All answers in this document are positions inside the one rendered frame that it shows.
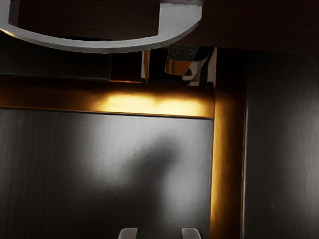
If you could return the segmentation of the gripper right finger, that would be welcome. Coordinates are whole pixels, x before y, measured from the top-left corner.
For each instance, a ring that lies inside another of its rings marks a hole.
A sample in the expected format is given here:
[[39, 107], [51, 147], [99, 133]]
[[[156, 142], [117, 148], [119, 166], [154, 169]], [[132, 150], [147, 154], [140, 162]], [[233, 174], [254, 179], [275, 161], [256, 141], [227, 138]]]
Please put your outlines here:
[[201, 239], [201, 235], [196, 228], [181, 228], [181, 239]]

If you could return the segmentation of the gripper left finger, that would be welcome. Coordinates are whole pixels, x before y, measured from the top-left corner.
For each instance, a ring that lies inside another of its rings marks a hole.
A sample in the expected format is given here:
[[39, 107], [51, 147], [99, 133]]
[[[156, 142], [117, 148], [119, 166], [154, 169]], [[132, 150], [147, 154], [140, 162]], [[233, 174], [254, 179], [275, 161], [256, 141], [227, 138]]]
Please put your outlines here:
[[123, 228], [120, 230], [118, 239], [137, 239], [138, 229], [137, 228]]

